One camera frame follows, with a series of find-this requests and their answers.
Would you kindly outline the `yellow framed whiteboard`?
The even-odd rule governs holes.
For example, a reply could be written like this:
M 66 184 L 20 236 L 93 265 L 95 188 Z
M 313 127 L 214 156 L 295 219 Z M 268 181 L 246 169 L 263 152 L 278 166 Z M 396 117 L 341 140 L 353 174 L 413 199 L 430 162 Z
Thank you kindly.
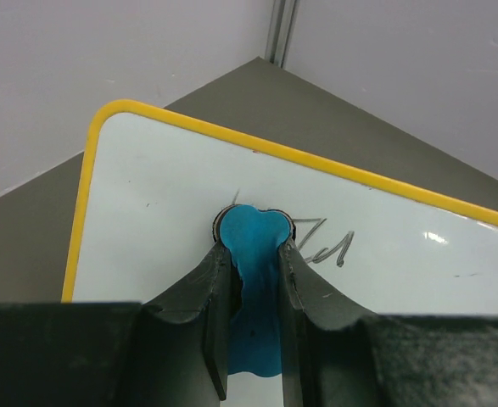
M 379 406 L 498 406 L 498 211 L 130 100 L 94 117 L 62 299 L 110 406 L 286 406 L 282 373 L 221 402 L 119 402 L 142 307 L 192 271 L 234 204 L 288 216 L 305 262 L 364 318 Z

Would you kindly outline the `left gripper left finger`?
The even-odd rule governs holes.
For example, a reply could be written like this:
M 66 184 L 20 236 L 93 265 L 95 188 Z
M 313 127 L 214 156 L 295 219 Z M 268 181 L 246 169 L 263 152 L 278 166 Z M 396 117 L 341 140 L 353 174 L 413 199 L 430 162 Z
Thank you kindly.
M 126 356 L 119 402 L 221 402 L 227 396 L 230 320 L 241 282 L 215 243 L 178 282 L 143 305 Z

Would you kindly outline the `corner aluminium wall profile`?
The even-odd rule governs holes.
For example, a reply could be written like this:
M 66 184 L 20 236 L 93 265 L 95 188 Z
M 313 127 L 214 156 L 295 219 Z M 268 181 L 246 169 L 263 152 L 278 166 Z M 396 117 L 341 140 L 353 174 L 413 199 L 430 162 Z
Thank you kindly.
M 279 68 L 286 63 L 298 5 L 297 0 L 275 0 L 272 5 L 264 59 Z

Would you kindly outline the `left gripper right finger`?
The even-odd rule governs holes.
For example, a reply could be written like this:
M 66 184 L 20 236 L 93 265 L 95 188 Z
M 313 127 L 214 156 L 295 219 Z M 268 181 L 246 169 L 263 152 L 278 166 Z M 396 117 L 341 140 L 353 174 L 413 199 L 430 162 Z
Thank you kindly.
M 278 249 L 278 306 L 286 406 L 379 406 L 364 318 L 374 312 L 314 271 L 293 240 Z

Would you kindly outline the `blue eraser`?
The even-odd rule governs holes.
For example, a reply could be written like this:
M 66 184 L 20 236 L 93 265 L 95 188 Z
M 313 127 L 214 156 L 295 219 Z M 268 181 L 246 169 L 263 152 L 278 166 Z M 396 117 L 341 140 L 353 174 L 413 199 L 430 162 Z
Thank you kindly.
M 230 320 L 228 373 L 282 373 L 278 315 L 278 249 L 293 226 L 279 210 L 234 204 L 219 216 L 215 235 L 241 281 L 240 308 Z

